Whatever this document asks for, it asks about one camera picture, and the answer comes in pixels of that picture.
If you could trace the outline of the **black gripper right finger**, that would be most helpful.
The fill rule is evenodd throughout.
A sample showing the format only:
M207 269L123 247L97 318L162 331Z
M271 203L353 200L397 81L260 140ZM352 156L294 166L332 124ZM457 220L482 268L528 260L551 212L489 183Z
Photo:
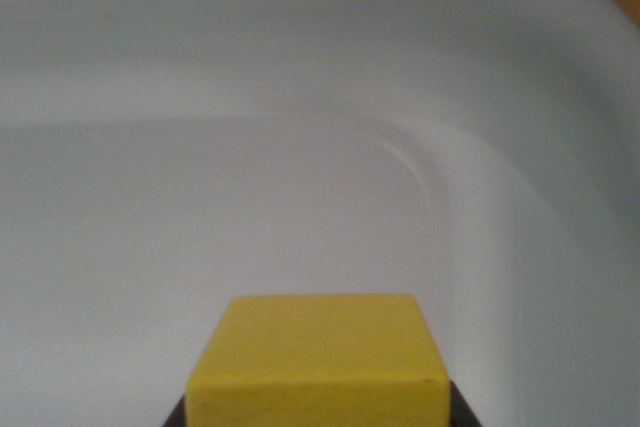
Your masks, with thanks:
M465 397L462 395L456 383L450 383L450 427L482 427L482 423L470 407Z

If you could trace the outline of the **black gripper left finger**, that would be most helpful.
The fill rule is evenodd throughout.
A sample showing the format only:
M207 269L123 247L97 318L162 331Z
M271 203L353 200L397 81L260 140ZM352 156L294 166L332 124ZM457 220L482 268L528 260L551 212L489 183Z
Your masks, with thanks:
M182 396L165 419L162 427L186 427L185 397Z

